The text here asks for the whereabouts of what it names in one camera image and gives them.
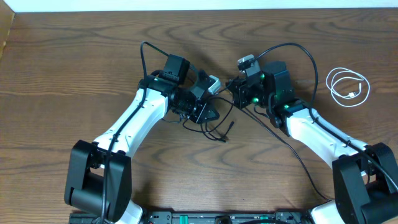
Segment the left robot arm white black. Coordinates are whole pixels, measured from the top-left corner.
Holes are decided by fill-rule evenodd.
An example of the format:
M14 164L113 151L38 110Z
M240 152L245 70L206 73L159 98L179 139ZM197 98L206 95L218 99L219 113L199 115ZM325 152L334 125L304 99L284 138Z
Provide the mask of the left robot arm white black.
M196 124L220 117L208 102L220 80L199 70L194 84L183 88L189 70L195 67L188 60L170 54L163 69L144 75L132 103L108 130L72 147L64 201L90 213L79 223L139 223L144 211L131 200L131 160L149 131L169 111Z

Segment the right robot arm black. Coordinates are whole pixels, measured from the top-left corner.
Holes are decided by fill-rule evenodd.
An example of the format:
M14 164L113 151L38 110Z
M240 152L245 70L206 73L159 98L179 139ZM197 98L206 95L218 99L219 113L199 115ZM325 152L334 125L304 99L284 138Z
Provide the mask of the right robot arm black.
M275 128L300 141L333 173L335 197L310 211L314 223L384 223L397 218L397 162L384 143L352 138L296 98L284 62L260 67L252 55L238 60L245 75L228 82L233 102L266 109Z

